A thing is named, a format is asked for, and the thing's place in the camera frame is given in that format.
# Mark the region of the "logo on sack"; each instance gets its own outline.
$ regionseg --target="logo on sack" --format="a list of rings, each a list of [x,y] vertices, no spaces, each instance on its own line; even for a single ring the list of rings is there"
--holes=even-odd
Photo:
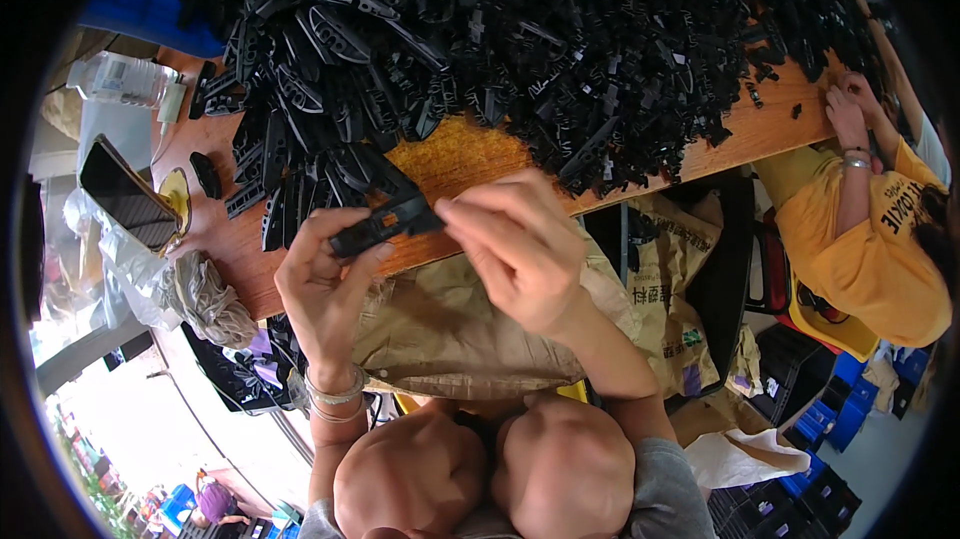
[[[683,345],[686,347],[693,347],[701,341],[703,341],[703,338],[700,336],[700,330],[690,329],[683,332]]]

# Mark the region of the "plastic water bottle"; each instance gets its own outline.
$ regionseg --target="plastic water bottle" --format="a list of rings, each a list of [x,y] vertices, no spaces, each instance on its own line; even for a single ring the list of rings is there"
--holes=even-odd
[[[76,87],[84,100],[156,110],[167,88],[179,79],[180,73],[168,65],[101,51],[86,62],[74,62],[66,86]]]

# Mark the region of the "hand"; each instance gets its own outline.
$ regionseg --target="hand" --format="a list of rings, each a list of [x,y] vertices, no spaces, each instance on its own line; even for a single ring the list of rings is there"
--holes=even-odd
[[[849,93],[833,85],[826,92],[826,117],[830,119],[841,149],[860,148],[870,151],[870,138],[863,112]]]
[[[870,88],[867,78],[859,72],[847,72],[837,83],[840,91],[848,99],[853,100],[860,106],[863,112],[863,120],[870,128],[877,128],[884,123],[889,122],[887,114],[883,111],[883,106],[877,101],[874,90]]]
[[[347,262],[333,256],[329,238],[369,216],[367,208],[315,210],[300,225],[287,256],[273,275],[283,309],[311,369],[322,368],[331,375],[347,373],[347,387],[354,379],[354,334],[364,295],[380,263],[394,252],[394,245],[381,243],[366,250],[350,264],[341,280]]]
[[[567,317],[594,307],[580,285],[587,246],[543,173],[527,169],[474,186],[438,200],[435,211],[489,301],[528,333],[557,336]]]

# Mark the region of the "woman in yellow shirt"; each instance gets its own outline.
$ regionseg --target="woman in yellow shirt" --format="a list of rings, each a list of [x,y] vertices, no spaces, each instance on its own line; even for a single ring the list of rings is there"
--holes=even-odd
[[[797,278],[896,345],[936,341],[953,318],[957,260],[947,188],[848,72],[826,94],[842,156],[801,147],[753,165]],[[867,127],[887,170],[875,173]]]

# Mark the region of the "yellow shirt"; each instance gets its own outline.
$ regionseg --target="yellow shirt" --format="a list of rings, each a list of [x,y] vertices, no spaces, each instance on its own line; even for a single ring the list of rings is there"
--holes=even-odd
[[[936,341],[954,313],[947,284],[913,238],[920,192],[943,184],[901,138],[893,170],[870,177],[870,217],[834,238],[842,160],[776,213],[799,281],[895,345]]]

